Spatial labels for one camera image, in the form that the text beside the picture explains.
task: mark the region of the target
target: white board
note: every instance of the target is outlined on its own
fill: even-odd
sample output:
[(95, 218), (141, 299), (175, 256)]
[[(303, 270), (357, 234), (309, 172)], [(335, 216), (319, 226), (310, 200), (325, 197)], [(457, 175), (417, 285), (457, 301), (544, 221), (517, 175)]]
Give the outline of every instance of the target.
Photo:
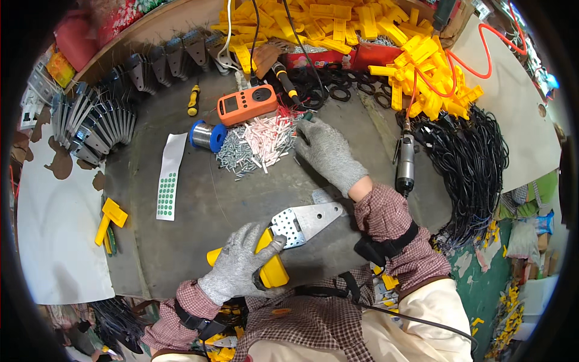
[[(478, 31), (480, 22), (471, 16), (452, 52), (485, 74), (488, 62)], [(561, 150), (551, 118), (539, 115), (543, 101), (528, 74), (499, 37), (489, 30), (483, 34), (493, 62), (492, 76), (480, 79), (463, 71), (468, 87), (482, 87), (485, 94), (477, 106), (495, 115), (509, 146), (510, 165), (503, 171), (503, 192), (507, 192), (559, 167)]]
[(115, 292), (103, 246), (94, 243), (100, 222), (101, 194), (93, 187), (99, 169), (84, 170), (72, 158), (70, 175), (58, 180), (44, 165), (55, 152), (48, 139), (30, 142), (18, 199), (18, 244), (28, 289), (37, 304), (72, 304), (112, 298)]

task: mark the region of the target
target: orange digital meter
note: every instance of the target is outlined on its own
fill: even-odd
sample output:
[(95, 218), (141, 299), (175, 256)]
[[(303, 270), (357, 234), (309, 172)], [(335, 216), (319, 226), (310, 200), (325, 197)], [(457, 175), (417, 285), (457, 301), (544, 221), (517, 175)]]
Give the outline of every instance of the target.
[(277, 109), (277, 97), (269, 84), (228, 94), (217, 101), (221, 123), (231, 126)]

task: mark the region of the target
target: plastic bag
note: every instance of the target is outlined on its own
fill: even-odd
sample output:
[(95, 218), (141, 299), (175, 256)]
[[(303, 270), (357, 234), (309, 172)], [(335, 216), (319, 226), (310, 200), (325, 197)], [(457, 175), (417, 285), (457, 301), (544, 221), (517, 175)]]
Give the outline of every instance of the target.
[(539, 265), (540, 255), (537, 244), (536, 222), (531, 220), (515, 221), (508, 241), (507, 257), (528, 259)]
[(535, 220), (537, 220), (535, 230), (537, 235), (545, 234), (546, 232), (553, 235), (553, 216), (555, 216), (555, 212), (551, 210), (545, 216), (535, 217)]

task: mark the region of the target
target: plaid sleeve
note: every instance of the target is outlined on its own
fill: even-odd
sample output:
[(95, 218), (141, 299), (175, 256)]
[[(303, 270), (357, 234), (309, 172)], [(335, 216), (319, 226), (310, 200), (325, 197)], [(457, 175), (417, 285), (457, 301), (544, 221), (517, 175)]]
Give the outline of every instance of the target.
[[(176, 298), (186, 312), (196, 317), (213, 319), (221, 308), (213, 303), (193, 280), (181, 283)], [(175, 313), (174, 298), (161, 303), (159, 316), (157, 323), (145, 327), (145, 335), (141, 338), (141, 342), (157, 350), (165, 348), (189, 350), (191, 342), (197, 337), (197, 331), (181, 325)]]
[[(382, 184), (374, 184), (372, 191), (356, 204), (354, 214), (360, 230), (377, 242), (399, 238), (412, 223), (406, 199)], [(402, 291), (450, 273), (450, 264), (432, 249), (429, 238), (428, 229), (419, 227), (414, 240), (386, 264), (386, 274), (398, 277)]]

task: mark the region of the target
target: green dot sticker sheet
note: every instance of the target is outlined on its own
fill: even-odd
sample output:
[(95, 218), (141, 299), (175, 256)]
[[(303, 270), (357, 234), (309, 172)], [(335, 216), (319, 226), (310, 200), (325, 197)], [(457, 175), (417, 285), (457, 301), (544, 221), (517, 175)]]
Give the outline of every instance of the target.
[(163, 162), (157, 187), (157, 220), (175, 220), (177, 202), (177, 180), (183, 158), (187, 134), (169, 134), (163, 150)]

